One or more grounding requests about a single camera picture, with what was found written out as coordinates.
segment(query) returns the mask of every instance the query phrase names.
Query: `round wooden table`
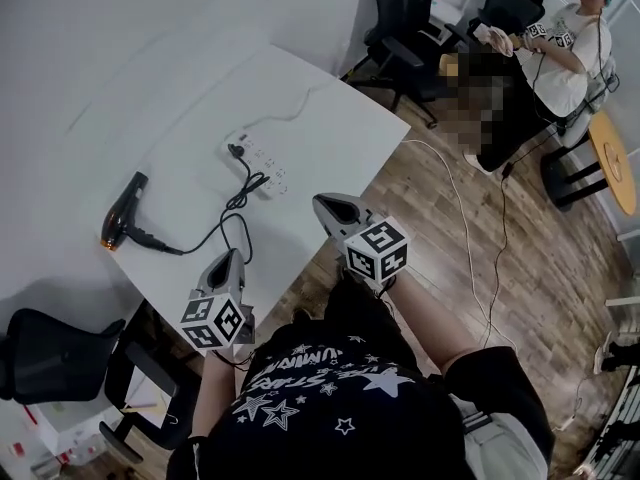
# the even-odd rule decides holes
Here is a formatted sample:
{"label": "round wooden table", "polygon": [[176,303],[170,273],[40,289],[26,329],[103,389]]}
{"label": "round wooden table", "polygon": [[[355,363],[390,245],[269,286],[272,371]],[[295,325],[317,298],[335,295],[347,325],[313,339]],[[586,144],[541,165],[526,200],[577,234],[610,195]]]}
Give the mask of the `round wooden table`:
{"label": "round wooden table", "polygon": [[[567,175],[564,166],[559,162],[560,158],[588,140],[591,140],[598,161],[575,174]],[[604,179],[572,191],[572,183],[599,170],[602,170]],[[575,201],[600,192],[607,187],[611,189],[624,213],[633,215],[636,211],[636,185],[627,153],[615,126],[605,112],[601,111],[593,116],[589,130],[575,146],[559,148],[542,157],[540,173],[551,201],[562,211],[569,210]]]}

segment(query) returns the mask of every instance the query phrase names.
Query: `forearm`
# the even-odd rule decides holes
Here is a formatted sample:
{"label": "forearm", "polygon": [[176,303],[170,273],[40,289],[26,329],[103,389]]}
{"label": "forearm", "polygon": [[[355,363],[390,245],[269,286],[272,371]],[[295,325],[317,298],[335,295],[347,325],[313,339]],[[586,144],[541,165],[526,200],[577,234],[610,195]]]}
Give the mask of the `forearm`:
{"label": "forearm", "polygon": [[193,412],[191,437],[208,436],[220,416],[236,398],[235,374],[212,352],[204,360],[202,382]]}
{"label": "forearm", "polygon": [[544,53],[546,53],[562,67],[578,74],[582,74],[585,72],[582,62],[571,50],[560,48],[557,44],[551,41],[541,41],[539,46]]}
{"label": "forearm", "polygon": [[406,270],[397,275],[389,295],[443,375],[456,359],[478,349],[462,322]]}

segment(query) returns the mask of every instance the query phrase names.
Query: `white t-shirt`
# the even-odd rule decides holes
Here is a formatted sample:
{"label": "white t-shirt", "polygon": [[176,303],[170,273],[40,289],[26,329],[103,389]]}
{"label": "white t-shirt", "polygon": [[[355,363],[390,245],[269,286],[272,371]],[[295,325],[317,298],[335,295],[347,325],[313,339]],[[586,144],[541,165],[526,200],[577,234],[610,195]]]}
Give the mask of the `white t-shirt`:
{"label": "white t-shirt", "polygon": [[[584,100],[587,94],[589,77],[600,73],[598,62],[598,17],[576,14],[580,6],[570,4],[551,18],[551,27],[547,29],[547,38],[558,37],[564,33],[571,36],[571,51],[580,59],[587,73],[578,74],[561,66],[549,55],[534,53],[522,64],[522,71],[533,88],[540,62],[540,74],[535,83],[538,98],[558,117],[566,117]],[[602,65],[611,53],[611,33],[604,19],[600,25],[600,52]]]}

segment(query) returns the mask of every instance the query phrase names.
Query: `hair dryer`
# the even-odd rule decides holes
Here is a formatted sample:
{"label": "hair dryer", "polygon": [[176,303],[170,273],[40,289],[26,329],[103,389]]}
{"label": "hair dryer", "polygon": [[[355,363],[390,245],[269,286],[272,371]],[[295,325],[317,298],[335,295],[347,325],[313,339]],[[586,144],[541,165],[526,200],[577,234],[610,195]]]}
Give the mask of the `hair dryer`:
{"label": "hair dryer", "polygon": [[146,233],[135,226],[135,212],[138,202],[142,196],[142,191],[147,185],[149,178],[137,171],[131,181],[126,186],[120,197],[113,203],[102,223],[102,233],[100,243],[111,251],[115,251],[126,236],[129,236],[135,243],[169,254],[182,255],[183,252],[169,247],[153,235]]}

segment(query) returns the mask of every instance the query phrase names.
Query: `yellow round tabletop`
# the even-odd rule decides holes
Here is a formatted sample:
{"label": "yellow round tabletop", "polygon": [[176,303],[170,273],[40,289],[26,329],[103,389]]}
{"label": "yellow round tabletop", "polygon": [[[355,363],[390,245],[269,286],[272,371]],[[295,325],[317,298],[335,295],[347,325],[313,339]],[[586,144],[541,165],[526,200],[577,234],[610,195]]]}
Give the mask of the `yellow round tabletop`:
{"label": "yellow round tabletop", "polygon": [[591,143],[613,196],[627,215],[636,211],[636,184],[627,152],[611,119],[598,112],[589,125]]}

